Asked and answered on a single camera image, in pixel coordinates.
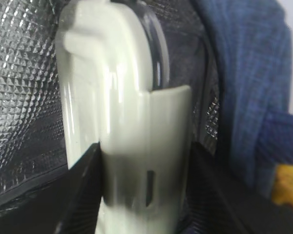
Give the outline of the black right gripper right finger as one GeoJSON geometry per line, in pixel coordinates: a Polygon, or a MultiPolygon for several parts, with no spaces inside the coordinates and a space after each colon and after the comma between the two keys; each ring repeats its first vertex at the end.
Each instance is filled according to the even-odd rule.
{"type": "Polygon", "coordinates": [[[293,211],[273,204],[191,144],[186,189],[193,234],[293,234],[293,211]]]}

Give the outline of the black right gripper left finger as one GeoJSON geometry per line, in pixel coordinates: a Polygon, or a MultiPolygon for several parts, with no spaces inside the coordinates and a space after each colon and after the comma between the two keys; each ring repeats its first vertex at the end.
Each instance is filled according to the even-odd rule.
{"type": "Polygon", "coordinates": [[[0,234],[93,234],[103,194],[102,154],[92,144],[69,171],[0,217],[0,234]]]}

